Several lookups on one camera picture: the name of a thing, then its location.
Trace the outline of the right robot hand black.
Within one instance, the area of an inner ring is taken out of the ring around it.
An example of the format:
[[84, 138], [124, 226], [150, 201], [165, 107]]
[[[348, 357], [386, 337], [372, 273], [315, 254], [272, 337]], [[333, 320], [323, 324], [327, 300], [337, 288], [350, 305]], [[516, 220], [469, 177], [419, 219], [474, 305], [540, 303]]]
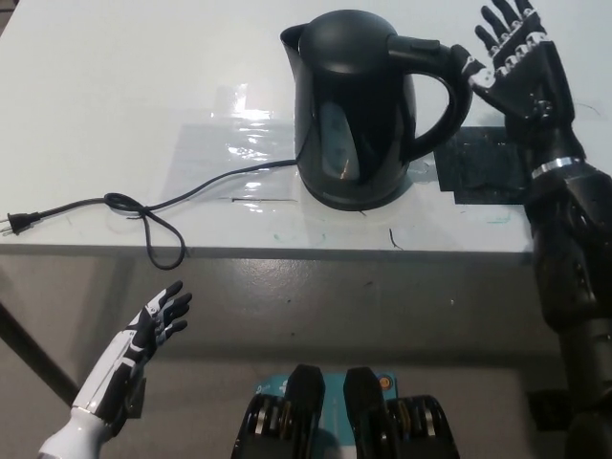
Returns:
[[575, 107], [557, 47], [529, 1], [494, 1], [481, 8], [489, 26], [475, 27], [489, 66], [460, 45], [451, 56], [461, 77], [502, 113], [508, 138], [526, 154], [534, 177], [586, 160], [573, 130]]

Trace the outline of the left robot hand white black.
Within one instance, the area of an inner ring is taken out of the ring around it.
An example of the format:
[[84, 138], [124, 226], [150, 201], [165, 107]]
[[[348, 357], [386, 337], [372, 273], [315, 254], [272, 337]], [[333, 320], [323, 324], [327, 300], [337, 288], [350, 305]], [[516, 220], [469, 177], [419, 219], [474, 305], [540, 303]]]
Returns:
[[72, 403], [108, 426], [129, 411], [146, 364], [174, 334], [185, 330], [191, 293], [176, 281], [150, 299], [110, 341]]

